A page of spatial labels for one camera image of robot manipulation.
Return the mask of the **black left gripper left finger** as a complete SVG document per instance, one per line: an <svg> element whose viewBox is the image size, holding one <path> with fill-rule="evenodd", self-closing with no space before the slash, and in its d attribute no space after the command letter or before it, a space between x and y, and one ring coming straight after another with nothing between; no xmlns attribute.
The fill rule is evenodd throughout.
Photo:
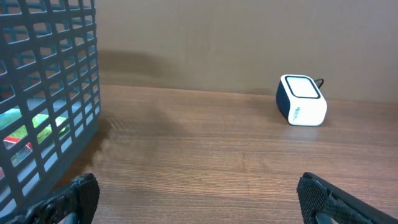
<svg viewBox="0 0 398 224"><path fill-rule="evenodd" d="M92 173L75 177L43 200L6 215L6 224L90 224L95 216L100 187Z"/></svg>

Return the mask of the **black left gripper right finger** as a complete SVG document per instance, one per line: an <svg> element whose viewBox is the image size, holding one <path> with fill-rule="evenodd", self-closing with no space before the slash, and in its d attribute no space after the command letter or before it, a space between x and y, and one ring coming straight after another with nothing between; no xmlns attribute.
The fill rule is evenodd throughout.
<svg viewBox="0 0 398 224"><path fill-rule="evenodd" d="M303 222L397 224L397 219L370 206L319 176L306 172L297 185Z"/></svg>

